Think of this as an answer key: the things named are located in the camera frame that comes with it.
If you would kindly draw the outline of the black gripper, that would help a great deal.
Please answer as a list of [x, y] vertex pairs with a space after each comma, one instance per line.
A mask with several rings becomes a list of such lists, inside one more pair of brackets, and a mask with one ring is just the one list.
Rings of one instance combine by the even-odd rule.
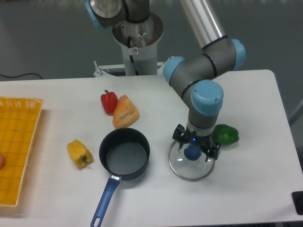
[[221, 153], [221, 144], [210, 141], [211, 134], [199, 136], [198, 132], [185, 129], [181, 124], [175, 128], [172, 138], [178, 142], [178, 150], [181, 150], [184, 144], [191, 144], [206, 151], [205, 162], [209, 159], [217, 160]]

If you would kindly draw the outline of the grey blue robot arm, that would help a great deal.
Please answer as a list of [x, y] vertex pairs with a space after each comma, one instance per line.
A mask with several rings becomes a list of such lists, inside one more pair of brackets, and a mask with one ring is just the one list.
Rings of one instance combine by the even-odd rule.
[[[181, 6], [202, 49], [192, 61], [169, 58], [162, 69], [167, 83], [189, 109], [186, 127], [177, 126], [173, 139], [191, 144], [207, 158], [217, 159], [219, 142], [211, 139], [223, 105], [223, 89], [214, 79], [242, 65], [246, 50], [229, 39], [208, 0], [183, 0]], [[87, 0], [86, 10], [98, 29], [112, 27], [122, 49], [128, 76], [154, 75], [158, 69], [157, 43], [163, 35], [161, 19], [150, 11], [147, 0]]]

